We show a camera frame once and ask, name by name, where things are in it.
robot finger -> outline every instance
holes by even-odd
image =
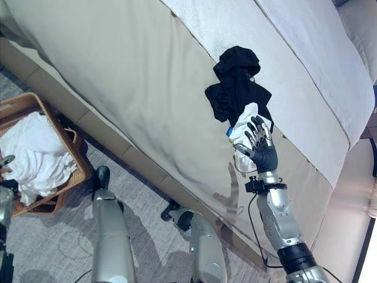
[[[254,136],[250,134],[248,131],[245,131],[245,136],[250,140],[250,143],[252,144],[252,148],[254,150],[257,145],[257,141],[255,140]]]
[[[272,135],[266,123],[262,123],[262,129],[264,131],[264,136],[266,137],[267,145],[273,146]]]
[[[260,137],[258,135],[258,131],[255,129],[255,127],[250,122],[247,122],[247,126],[252,131],[252,136],[254,137],[255,145],[258,147],[259,144],[260,144],[259,143]]]
[[[255,155],[255,151],[248,148],[247,146],[244,146],[243,144],[241,143],[236,143],[233,145],[233,147],[238,150],[239,152],[245,154],[246,156],[248,156],[249,158],[253,158],[254,155]]]
[[[260,124],[260,121],[258,121],[257,118],[255,118],[255,117],[252,117],[252,122],[257,127],[256,137],[257,137],[258,141],[260,143],[262,143],[262,141],[264,139],[264,133],[263,133],[263,130],[262,130],[262,125]]]

white towel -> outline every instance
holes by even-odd
[[[46,116],[38,112],[27,115],[0,137],[0,151],[2,157],[16,157],[7,165],[12,172],[2,175],[18,182],[21,202],[26,205],[35,202],[38,195],[56,192],[76,169]]]
[[[247,123],[251,121],[252,116],[258,115],[258,104],[250,103],[245,106],[244,112],[240,115],[237,120],[237,123],[234,125],[232,133],[229,136],[229,141],[233,144],[241,143],[248,148],[252,148],[252,144],[250,140],[245,136],[245,131],[251,132],[248,128]],[[268,128],[271,127],[271,121],[267,118],[261,116],[263,121],[267,124]],[[238,150],[234,153],[234,165],[236,166],[237,170],[243,173],[252,172],[257,169],[256,165],[250,158],[248,158],[243,153],[240,153]]]

floor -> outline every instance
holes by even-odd
[[[0,100],[29,88],[0,65]],[[92,169],[111,169],[110,189],[124,203],[139,283],[189,282],[189,242],[171,222],[160,219],[168,197],[81,133]],[[67,204],[53,215],[26,214],[12,219],[7,251],[15,255],[14,283],[75,282],[91,269],[95,244],[91,181],[71,190]],[[228,282],[268,282],[267,274],[223,242]],[[90,274],[82,282],[90,282]]]

robot forearm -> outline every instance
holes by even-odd
[[[277,175],[273,172],[259,174],[259,178],[263,185],[257,191],[257,206],[264,232],[287,273],[287,282],[330,282],[301,239],[286,185],[277,183]]]

robotic arm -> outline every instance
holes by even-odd
[[[287,282],[328,283],[330,281],[323,268],[316,264],[301,238],[299,225],[292,214],[287,186],[280,182],[276,173],[277,154],[271,133],[259,116],[252,117],[252,122],[254,125],[247,124],[251,133],[245,132],[252,149],[243,144],[235,144],[234,147],[249,156],[257,166],[258,180],[254,177],[246,185],[246,190],[257,194],[257,207],[264,232],[277,251],[287,273]]]

